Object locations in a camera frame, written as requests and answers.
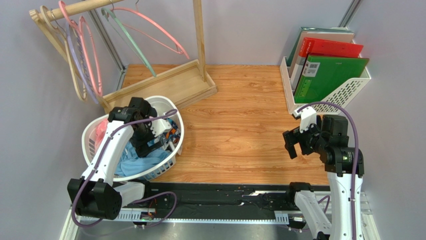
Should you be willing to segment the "light blue shorts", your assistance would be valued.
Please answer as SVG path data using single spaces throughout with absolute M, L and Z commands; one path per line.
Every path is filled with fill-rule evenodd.
M 155 167 L 170 155 L 170 151 L 162 148 L 155 149 L 145 157 L 139 157 L 136 149 L 128 142 L 117 164 L 115 175 L 129 177 Z

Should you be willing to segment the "pink plastic hanger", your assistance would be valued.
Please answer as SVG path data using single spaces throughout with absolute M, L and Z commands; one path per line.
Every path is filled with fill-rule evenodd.
M 162 41 L 158 40 L 157 38 L 149 35 L 148 33 L 144 32 L 143 30 L 141 30 L 141 29 L 139 29 L 139 28 L 137 28 L 135 26 L 132 26 L 132 25 L 130 25 L 128 23 L 125 23 L 125 22 L 121 21 L 122 24 L 124 25 L 124 27 L 126 28 L 126 30 L 129 32 L 129 34 L 130 34 L 130 30 L 133 30 L 133 31 L 135 31 L 135 32 L 137 32 L 139 34 L 144 35 L 145 37 L 151 39 L 155 43 L 157 43 L 160 46 L 162 46 L 162 47 L 164 47 L 164 48 L 172 51 L 173 53 L 175 53 L 177 55 L 184 56 L 186 59 L 190 58 L 189 54 L 187 53 L 187 51 L 185 50 L 185 48 L 179 43 L 179 41 L 173 35 L 171 35 L 167 30 L 165 30 L 160 24 L 158 24 L 157 22 L 155 22 L 150 17 L 146 16 L 145 14 L 143 14 L 140 11 L 140 9 L 139 9 L 139 1 L 138 0 L 135 2 L 134 8 L 130 8 L 130 7 L 114 7 L 114 6 L 112 6 L 111 8 L 109 8 L 109 10 L 113 11 L 115 13 L 116 17 L 120 21 L 121 21 L 121 19 L 117 16 L 118 12 L 128 13 L 128 14 L 130 14 L 133 17 L 137 17 L 139 19 L 142 19 L 142 20 L 146 21 L 149 25 L 151 25 L 152 27 L 154 27 L 155 29 L 157 29 L 158 31 L 160 31 L 165 37 L 167 37 L 174 44 L 174 47 L 171 47 L 170 45 L 167 45 L 167 44 L 163 43 Z

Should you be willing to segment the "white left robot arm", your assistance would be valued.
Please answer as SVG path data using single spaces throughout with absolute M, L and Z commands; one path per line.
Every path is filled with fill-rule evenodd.
M 177 113 L 176 109 L 160 115 L 142 97 L 132 97 L 128 106 L 114 107 L 107 115 L 105 135 L 94 159 L 79 179 L 70 179 L 67 191 L 76 216 L 114 220 L 121 208 L 144 196 L 145 185 L 127 182 L 114 187 L 115 171 L 126 144 L 135 138 L 140 147 L 154 138 L 152 124 Z

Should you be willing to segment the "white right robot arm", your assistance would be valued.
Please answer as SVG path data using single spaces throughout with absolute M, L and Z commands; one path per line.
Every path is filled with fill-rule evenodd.
M 313 187 L 307 182 L 291 182 L 289 201 L 302 213 L 315 240 L 362 240 L 361 186 L 364 160 L 360 150 L 349 147 L 348 120 L 339 115 L 317 116 L 305 130 L 285 131 L 285 149 L 297 157 L 295 145 L 303 155 L 319 154 L 330 187 L 331 219 L 320 207 Z

